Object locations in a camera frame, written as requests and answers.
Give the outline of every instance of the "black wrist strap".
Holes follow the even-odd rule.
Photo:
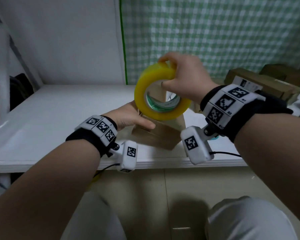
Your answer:
[[[201,101],[200,109],[203,111],[209,100],[225,86],[219,86],[212,89]],[[280,98],[270,95],[263,91],[256,91],[265,97],[265,101],[254,100],[248,104],[245,104],[239,112],[237,112],[224,129],[218,128],[214,123],[206,118],[206,121],[211,125],[216,133],[227,136],[230,141],[234,142],[237,133],[240,129],[251,119],[254,114],[292,114],[293,111],[287,108],[287,103]]]
[[[107,116],[103,116],[107,118],[116,129],[118,129],[117,124],[110,119]],[[111,143],[108,146],[105,146],[100,138],[94,134],[91,130],[79,128],[75,130],[73,133],[71,133],[65,141],[72,141],[72,140],[86,140],[90,142],[92,145],[95,146],[96,149],[98,149],[100,153],[100,157],[102,157],[104,154],[108,154],[109,150],[114,146],[116,137],[111,141]]]

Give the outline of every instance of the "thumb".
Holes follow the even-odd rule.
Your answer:
[[[135,122],[134,122],[136,125],[141,125],[147,129],[154,129],[156,127],[156,125],[150,121],[150,120],[147,120],[141,116],[137,116],[136,119],[135,119]]]
[[[168,91],[168,92],[173,92],[173,93],[175,93],[175,91],[174,91],[174,89],[173,89],[173,85],[174,85],[174,79],[172,79],[172,80],[168,80],[168,81],[163,81],[162,83],[161,83],[161,87],[164,89],[164,90],[166,90],[166,91]]]

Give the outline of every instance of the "forearm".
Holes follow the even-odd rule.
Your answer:
[[[255,114],[234,144],[257,176],[300,219],[300,118]]]
[[[0,197],[0,239],[60,239],[99,162],[85,140],[47,154]]]

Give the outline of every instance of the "white metal pole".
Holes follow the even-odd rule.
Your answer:
[[[10,78],[8,73],[10,39],[2,24],[0,25],[0,34],[0,120],[2,120],[10,112]]]

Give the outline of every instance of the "hand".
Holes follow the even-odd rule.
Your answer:
[[[154,129],[156,127],[153,122],[139,115],[138,108],[134,100],[121,106],[120,108],[111,110],[102,115],[113,119],[118,126],[118,131],[122,130],[126,126],[131,125],[141,125],[147,129]]]
[[[159,62],[170,61],[176,67],[175,79],[164,81],[164,90],[200,104],[204,96],[218,85],[214,83],[197,56],[168,52]]]

